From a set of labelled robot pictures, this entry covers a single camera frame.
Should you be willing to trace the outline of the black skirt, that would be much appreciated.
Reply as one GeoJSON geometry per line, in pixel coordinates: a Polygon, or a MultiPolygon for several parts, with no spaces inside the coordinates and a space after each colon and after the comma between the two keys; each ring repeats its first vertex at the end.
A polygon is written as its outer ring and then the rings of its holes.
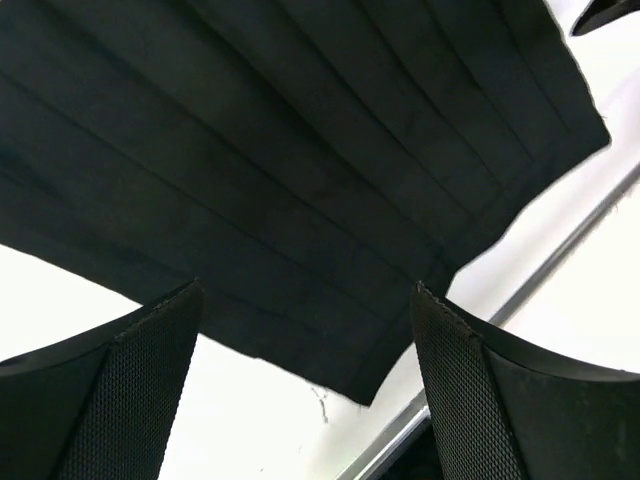
{"type": "Polygon", "coordinates": [[[542,1],[5,1],[1,241],[362,405],[610,141],[542,1]]]}

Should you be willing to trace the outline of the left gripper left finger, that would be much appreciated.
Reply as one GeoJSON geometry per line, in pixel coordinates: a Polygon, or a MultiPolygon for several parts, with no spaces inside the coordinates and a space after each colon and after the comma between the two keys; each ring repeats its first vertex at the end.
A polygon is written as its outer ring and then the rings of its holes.
{"type": "Polygon", "coordinates": [[[192,281],[2,361],[2,478],[158,478],[203,303],[192,281]]]}

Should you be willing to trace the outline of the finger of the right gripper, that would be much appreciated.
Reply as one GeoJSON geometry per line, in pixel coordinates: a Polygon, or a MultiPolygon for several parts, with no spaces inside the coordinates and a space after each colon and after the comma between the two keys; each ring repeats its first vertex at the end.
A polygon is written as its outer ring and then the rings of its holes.
{"type": "Polygon", "coordinates": [[[593,0],[574,23],[572,35],[586,35],[638,11],[638,0],[593,0]]]}

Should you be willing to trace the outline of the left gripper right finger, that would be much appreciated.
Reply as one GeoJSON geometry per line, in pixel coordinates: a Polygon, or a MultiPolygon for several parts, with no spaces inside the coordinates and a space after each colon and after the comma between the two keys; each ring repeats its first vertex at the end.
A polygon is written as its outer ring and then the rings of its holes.
{"type": "Polygon", "coordinates": [[[423,283],[410,305],[444,478],[638,478],[638,374],[544,349],[423,283]]]}

